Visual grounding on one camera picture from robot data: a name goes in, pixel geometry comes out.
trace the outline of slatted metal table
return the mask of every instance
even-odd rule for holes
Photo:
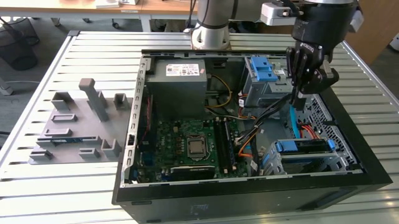
[[[284,50],[292,44],[286,35],[230,34],[236,50]],[[0,150],[1,223],[133,223],[124,210],[110,204],[116,162],[33,166],[26,161],[53,109],[49,100],[54,91],[85,98],[77,84],[81,78],[93,78],[105,97],[117,92],[132,97],[141,49],[189,49],[189,36],[80,32],[66,37]],[[336,47],[332,67],[340,73],[332,89],[393,183],[324,210],[205,222],[399,223],[399,102],[346,43]]]

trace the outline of trash bin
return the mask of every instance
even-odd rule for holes
[[[37,58],[22,32],[16,29],[0,31],[0,57],[14,70],[26,70],[37,64]]]
[[[20,17],[14,19],[14,17],[10,17],[10,21],[2,26],[5,29],[16,29],[21,31],[30,46],[38,43],[40,39],[28,18]]]

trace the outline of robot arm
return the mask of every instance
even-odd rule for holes
[[[332,51],[348,31],[357,31],[362,16],[356,0],[289,0],[264,3],[261,21],[290,25],[294,47],[286,49],[288,75],[292,78],[290,104],[302,110],[305,96],[325,90],[338,80],[329,68]]]
[[[192,47],[228,49],[228,20],[256,21],[258,13],[269,26],[293,25],[296,43],[286,49],[286,67],[293,86],[290,104],[301,110],[306,95],[338,80],[329,68],[332,51],[346,32],[357,31],[362,23],[360,6],[357,0],[198,0]]]

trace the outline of ventilation grille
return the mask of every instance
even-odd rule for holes
[[[298,121],[302,123],[310,123],[314,132],[320,135],[321,138],[332,139],[336,144],[336,151],[346,153],[345,161],[348,164],[354,163],[353,156],[350,154],[350,150],[342,142],[342,137],[338,132],[338,129],[334,126],[326,126],[324,124],[325,121],[330,121],[329,118],[325,117],[326,110],[321,108],[320,101],[316,98],[309,99],[310,102],[305,104],[304,111],[297,112],[296,116]],[[292,127],[288,125],[289,133],[293,136]]]

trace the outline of power supply label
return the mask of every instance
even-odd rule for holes
[[[168,64],[166,76],[198,76],[198,64]]]

